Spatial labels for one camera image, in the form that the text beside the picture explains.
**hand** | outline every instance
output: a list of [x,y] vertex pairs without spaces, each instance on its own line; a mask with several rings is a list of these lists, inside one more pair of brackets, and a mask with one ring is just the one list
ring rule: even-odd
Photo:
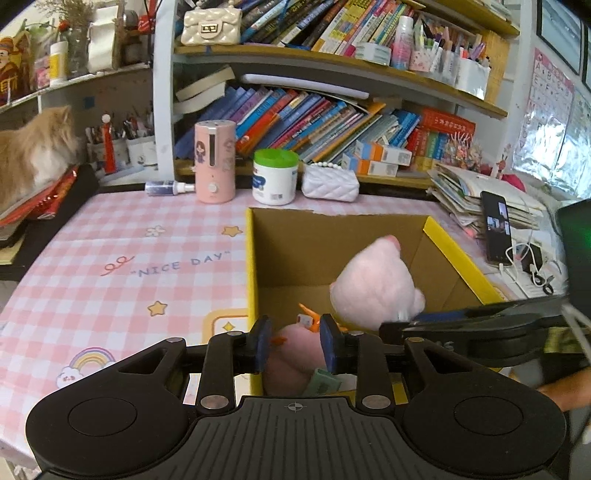
[[562,411],[591,406],[591,367],[538,389]]

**tablecloth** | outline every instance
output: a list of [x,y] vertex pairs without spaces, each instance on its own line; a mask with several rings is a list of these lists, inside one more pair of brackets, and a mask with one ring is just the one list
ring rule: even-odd
[[[124,192],[100,194],[78,212],[0,314],[0,456],[35,467],[25,422],[57,388],[164,338],[195,345],[241,329],[249,206],[263,207],[248,190],[224,205]],[[494,272],[437,203],[360,196],[346,204],[298,194],[285,208],[431,215],[486,274]]]

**rainbow print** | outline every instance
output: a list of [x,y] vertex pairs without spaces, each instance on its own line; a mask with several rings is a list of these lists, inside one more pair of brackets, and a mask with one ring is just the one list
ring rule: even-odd
[[80,371],[86,364],[94,362],[99,364],[101,368],[104,368],[106,364],[114,361],[115,358],[111,355],[111,352],[99,346],[92,346],[76,355],[70,362],[70,367]]

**shelf board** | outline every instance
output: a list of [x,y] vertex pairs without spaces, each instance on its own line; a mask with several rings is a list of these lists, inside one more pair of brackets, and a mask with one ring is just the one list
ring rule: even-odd
[[177,47],[176,61],[191,64],[229,64],[236,77],[246,73],[333,83],[363,92],[370,96],[414,95],[408,98],[420,103],[424,95],[461,105],[492,118],[507,117],[503,109],[466,92],[413,72],[396,70],[351,57],[330,53],[279,48],[262,45],[232,45],[212,47]]
[[464,17],[499,35],[511,37],[519,35],[519,29],[516,26],[494,13],[493,10],[479,0],[434,0],[434,2],[462,14]]
[[[191,177],[194,175],[191,167],[193,160],[190,159],[176,159],[174,161],[174,171],[179,176]],[[304,171],[303,164],[300,164],[299,171]],[[236,175],[252,175],[252,162],[247,162],[246,165],[236,166]],[[415,178],[415,177],[380,177],[376,175],[357,175],[360,183],[375,183],[380,185],[390,185],[395,187],[406,187],[409,189],[427,190],[432,186],[430,178]]]
[[117,70],[109,70],[107,72],[99,72],[96,74],[89,73],[87,75],[82,75],[82,76],[77,77],[75,79],[68,80],[64,83],[60,83],[59,85],[55,85],[53,87],[47,87],[47,88],[38,90],[38,91],[30,93],[29,95],[26,95],[22,98],[14,100],[13,102],[7,103],[6,105],[2,105],[2,106],[0,106],[0,113],[4,113],[7,110],[10,110],[11,108],[15,108],[18,105],[22,105],[23,103],[30,102],[31,100],[34,100],[34,99],[40,97],[41,95],[46,95],[47,93],[55,92],[56,90],[61,90],[62,88],[67,88],[71,85],[76,85],[78,83],[84,83],[84,82],[91,82],[93,80],[104,78],[104,77],[109,77],[111,75],[119,75],[122,73],[137,72],[138,70],[148,70],[149,68],[150,68],[150,65],[147,65],[145,63],[138,63],[135,65],[129,65],[127,67],[121,67],[120,69],[117,69]]

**green lid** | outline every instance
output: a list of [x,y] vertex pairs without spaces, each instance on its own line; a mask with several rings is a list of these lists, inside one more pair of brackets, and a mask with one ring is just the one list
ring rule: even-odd
[[261,167],[293,168],[299,161],[299,155],[290,150],[263,148],[255,152],[255,163]]

